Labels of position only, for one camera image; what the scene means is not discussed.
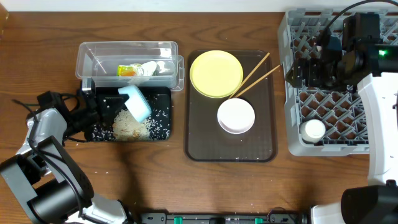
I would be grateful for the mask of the wooden chopstick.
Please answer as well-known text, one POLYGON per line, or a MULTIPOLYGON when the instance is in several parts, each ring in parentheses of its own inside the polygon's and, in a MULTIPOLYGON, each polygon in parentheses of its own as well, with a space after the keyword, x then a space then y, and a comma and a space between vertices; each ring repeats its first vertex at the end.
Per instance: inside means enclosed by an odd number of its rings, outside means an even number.
POLYGON ((252 87, 256 86, 258 83, 260 83, 262 80, 266 79, 269 75, 271 75, 275 70, 278 70, 280 67, 280 65, 275 66, 272 70, 270 70, 269 72, 267 72, 266 74, 264 74, 262 77, 258 78, 255 82, 253 82, 252 84, 250 84, 248 87, 246 87, 244 90, 242 90, 241 92, 239 92, 236 96, 234 96, 233 98, 237 98, 239 96, 241 96, 242 94, 244 94, 245 92, 247 92, 248 90, 250 90, 252 87))
POLYGON ((257 71, 257 69, 265 62, 265 60, 270 56, 270 53, 266 53, 266 55, 261 59, 261 61, 250 71, 247 77, 242 81, 240 86, 229 96, 228 99, 231 99, 237 91, 249 80, 249 78, 257 71))

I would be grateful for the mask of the white plastic cup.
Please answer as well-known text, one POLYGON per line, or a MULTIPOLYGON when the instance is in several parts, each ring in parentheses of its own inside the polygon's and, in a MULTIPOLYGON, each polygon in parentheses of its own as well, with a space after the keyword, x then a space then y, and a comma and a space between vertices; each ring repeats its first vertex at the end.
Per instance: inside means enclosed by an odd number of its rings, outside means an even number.
POLYGON ((325 125, 317 119, 311 119, 300 125, 300 133, 305 142, 317 143, 326 133, 325 125))

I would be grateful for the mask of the light blue bowl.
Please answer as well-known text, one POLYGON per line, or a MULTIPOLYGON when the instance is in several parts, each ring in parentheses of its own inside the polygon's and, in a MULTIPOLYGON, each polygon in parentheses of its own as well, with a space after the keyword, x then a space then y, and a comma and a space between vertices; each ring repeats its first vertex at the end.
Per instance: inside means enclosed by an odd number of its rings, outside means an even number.
POLYGON ((124 104, 138 123, 143 123, 151 115, 152 109, 137 86, 130 85, 119 88, 118 93, 128 95, 129 98, 124 104))

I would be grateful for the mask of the colourful snack wrapper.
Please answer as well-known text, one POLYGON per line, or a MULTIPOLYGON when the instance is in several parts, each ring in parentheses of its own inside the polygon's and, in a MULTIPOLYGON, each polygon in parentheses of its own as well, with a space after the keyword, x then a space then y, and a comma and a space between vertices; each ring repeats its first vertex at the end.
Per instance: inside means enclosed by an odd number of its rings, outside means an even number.
POLYGON ((143 76, 144 69, 141 64, 119 65, 116 75, 118 77, 143 76))

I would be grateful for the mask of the yellow plate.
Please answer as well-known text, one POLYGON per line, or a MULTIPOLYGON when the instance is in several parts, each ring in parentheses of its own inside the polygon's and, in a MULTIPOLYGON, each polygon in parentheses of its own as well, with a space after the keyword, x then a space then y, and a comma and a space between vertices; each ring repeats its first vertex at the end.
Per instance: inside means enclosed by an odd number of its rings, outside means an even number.
POLYGON ((200 54, 191 64, 190 82, 206 97, 224 98, 241 86, 243 67, 233 54, 210 50, 200 54))

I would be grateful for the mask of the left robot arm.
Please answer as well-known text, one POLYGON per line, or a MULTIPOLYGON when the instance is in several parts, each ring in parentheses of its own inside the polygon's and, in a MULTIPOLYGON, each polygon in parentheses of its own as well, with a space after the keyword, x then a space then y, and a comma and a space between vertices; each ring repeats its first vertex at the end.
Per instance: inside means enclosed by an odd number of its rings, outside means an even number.
POLYGON ((127 94, 81 96, 47 91, 27 116, 28 132, 15 156, 1 163, 1 176, 32 223, 134 223, 120 200, 109 200, 64 148, 73 135, 110 122, 127 94))

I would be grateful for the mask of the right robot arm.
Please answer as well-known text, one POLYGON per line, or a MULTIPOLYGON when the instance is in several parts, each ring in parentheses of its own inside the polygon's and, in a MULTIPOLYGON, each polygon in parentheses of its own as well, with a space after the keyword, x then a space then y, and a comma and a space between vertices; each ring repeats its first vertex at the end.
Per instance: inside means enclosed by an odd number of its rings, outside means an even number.
POLYGON ((320 59, 294 61, 285 80, 345 90, 364 106, 369 141, 368 186, 347 189, 340 202, 311 209, 312 223, 397 223, 397 47, 383 44, 378 14, 356 13, 343 21, 343 39, 325 28, 320 59))

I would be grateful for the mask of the pink bowl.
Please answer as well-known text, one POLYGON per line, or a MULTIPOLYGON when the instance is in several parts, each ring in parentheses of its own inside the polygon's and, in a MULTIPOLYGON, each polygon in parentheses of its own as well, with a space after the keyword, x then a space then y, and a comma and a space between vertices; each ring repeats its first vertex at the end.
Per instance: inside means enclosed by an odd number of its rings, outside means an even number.
POLYGON ((217 111, 219 125, 230 134, 242 134, 250 130, 255 118, 253 107, 240 98, 224 101, 217 111))

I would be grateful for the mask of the white tissue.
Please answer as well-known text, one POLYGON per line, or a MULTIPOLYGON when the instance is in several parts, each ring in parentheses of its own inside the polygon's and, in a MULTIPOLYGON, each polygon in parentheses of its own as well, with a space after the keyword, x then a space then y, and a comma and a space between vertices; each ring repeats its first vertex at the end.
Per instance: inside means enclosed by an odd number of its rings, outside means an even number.
POLYGON ((154 72, 157 69, 157 63, 155 61, 146 62, 141 65, 141 68, 142 76, 153 76, 154 72))

